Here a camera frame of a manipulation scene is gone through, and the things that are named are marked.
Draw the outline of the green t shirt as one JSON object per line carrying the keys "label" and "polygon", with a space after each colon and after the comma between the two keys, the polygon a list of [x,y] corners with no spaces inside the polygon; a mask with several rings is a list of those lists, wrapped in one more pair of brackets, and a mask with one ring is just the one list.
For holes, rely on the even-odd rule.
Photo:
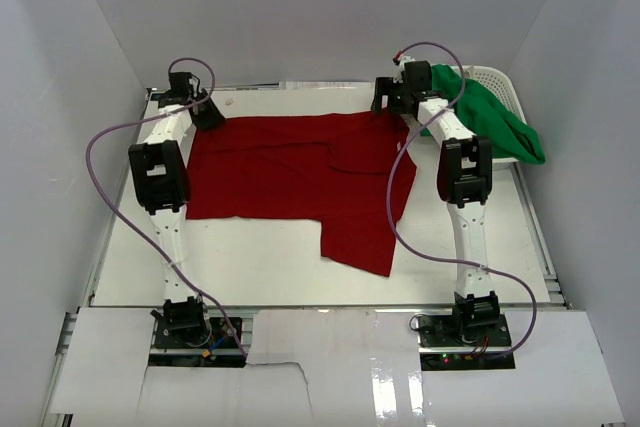
{"label": "green t shirt", "polygon": [[439,122],[446,120],[445,114],[449,112],[469,132],[491,140],[494,158],[515,158],[534,165],[545,163],[536,131],[522,124],[491,92],[473,80],[460,77],[447,65],[435,65],[431,69],[433,87],[443,98],[421,102],[418,120],[437,141],[444,140]]}

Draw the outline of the red t shirt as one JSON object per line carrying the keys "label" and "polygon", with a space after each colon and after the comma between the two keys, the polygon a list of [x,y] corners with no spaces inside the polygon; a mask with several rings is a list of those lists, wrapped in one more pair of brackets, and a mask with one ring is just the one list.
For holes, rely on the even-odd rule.
{"label": "red t shirt", "polygon": [[316,221],[323,257],[387,277],[416,176],[408,133],[387,112],[229,119],[195,135],[187,217]]}

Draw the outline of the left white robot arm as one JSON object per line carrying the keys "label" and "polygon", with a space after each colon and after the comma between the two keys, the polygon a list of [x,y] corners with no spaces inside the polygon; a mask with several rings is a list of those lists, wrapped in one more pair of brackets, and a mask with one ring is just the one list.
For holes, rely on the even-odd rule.
{"label": "left white robot arm", "polygon": [[207,345],[212,334],[202,296],[181,279],[192,272],[184,233],[191,189],[181,143],[192,126],[207,130],[223,124],[224,117],[211,100],[181,109],[206,99],[207,92],[196,75],[174,72],[169,82],[167,91],[151,96],[166,116],[154,123],[143,142],[129,148],[128,156],[136,199],[149,215],[156,242],[167,255],[162,259],[164,304],[159,320],[168,336],[198,348]]}

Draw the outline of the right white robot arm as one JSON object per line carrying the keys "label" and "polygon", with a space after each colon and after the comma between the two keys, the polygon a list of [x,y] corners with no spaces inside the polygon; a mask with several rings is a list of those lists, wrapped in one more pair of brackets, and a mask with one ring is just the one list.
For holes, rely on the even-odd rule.
{"label": "right white robot arm", "polygon": [[454,305],[448,316],[431,318],[424,332],[460,342],[485,342],[500,319],[498,297],[487,271],[485,212],[492,191],[492,143],[463,125],[453,102],[436,92],[431,65],[405,54],[394,59],[398,73],[375,81],[371,110],[408,114],[428,130],[440,147],[436,187],[446,204],[456,256],[435,257],[401,244],[414,255],[457,266]]}

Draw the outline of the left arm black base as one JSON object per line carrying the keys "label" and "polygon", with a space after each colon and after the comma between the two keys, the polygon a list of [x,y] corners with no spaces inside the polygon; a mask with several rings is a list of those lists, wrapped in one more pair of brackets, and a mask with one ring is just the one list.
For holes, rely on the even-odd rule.
{"label": "left arm black base", "polygon": [[243,368],[231,329],[222,317],[209,317],[206,325],[170,330],[162,313],[152,310],[154,332],[148,357],[150,367]]}

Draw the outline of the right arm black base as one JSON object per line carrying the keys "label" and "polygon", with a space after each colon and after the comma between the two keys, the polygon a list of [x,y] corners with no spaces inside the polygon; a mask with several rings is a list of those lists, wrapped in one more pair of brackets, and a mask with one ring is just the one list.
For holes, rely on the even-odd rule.
{"label": "right arm black base", "polygon": [[418,313],[409,320],[417,334],[423,372],[513,370],[514,355],[506,354],[512,340],[504,314],[494,326],[459,333],[452,315]]}

